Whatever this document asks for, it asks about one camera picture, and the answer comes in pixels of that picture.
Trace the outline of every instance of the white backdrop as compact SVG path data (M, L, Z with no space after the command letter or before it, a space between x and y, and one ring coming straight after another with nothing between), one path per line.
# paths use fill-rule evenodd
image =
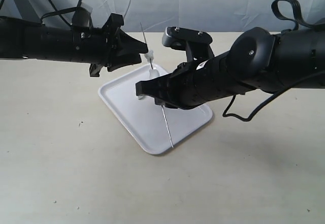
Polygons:
M78 0L53 0L58 8L75 6ZM289 21L277 20L271 11L273 0L83 0L93 7L92 17L101 26L111 12L125 15L125 31L163 31L174 25L204 31L243 31L262 26L270 31L292 27ZM299 0L304 18L315 22L325 16L325 0ZM41 15L52 11L46 0L32 4ZM280 5L290 15L290 5Z

